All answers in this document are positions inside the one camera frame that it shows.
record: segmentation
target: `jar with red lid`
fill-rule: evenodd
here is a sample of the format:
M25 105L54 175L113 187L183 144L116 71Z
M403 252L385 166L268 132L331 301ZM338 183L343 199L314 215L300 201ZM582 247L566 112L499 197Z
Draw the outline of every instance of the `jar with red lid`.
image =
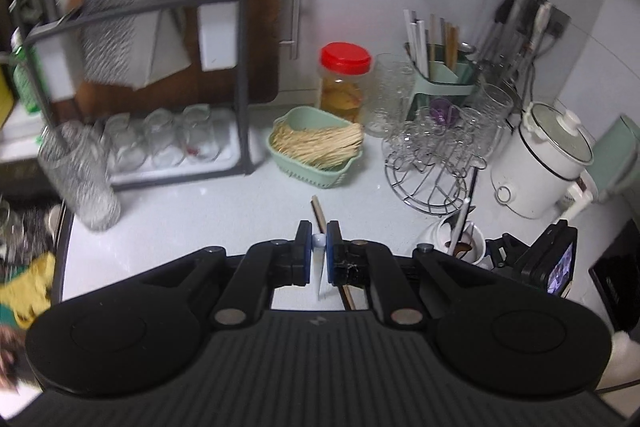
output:
M371 55L350 42L331 42L320 51L320 109L357 121Z

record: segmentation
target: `silver metal handle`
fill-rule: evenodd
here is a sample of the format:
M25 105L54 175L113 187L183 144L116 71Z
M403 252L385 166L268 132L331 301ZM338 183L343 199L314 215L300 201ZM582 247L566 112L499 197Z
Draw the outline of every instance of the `silver metal handle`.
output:
M287 41L280 41L281 46L289 46L289 58L298 58L298 45L300 44L300 0L291 3L291 37Z

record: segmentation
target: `wooden cutting board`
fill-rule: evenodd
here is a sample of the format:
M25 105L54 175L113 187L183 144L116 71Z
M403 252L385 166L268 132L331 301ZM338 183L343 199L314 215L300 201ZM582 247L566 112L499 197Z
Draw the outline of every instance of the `wooden cutting board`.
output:
M196 9L185 9L184 44L191 66L143 89L84 82L75 99L54 104L61 121L94 121L120 112L144 114L159 107L178 109L193 103L230 103L236 68L200 69ZM278 93L280 0L248 0L248 76L252 103L270 102Z

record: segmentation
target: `red lid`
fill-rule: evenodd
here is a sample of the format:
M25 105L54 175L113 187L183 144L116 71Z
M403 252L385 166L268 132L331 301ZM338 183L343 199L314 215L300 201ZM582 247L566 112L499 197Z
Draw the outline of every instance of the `red lid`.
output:
M364 74L371 67L371 55L356 44L331 42L320 51L320 63L336 73Z

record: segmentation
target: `pot lid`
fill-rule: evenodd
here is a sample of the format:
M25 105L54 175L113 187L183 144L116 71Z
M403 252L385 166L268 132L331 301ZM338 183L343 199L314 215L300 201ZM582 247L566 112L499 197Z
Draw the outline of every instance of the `pot lid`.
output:
M580 132L580 119L572 111L564 114L546 103L534 103L531 116L561 152L585 165L593 160L589 142Z

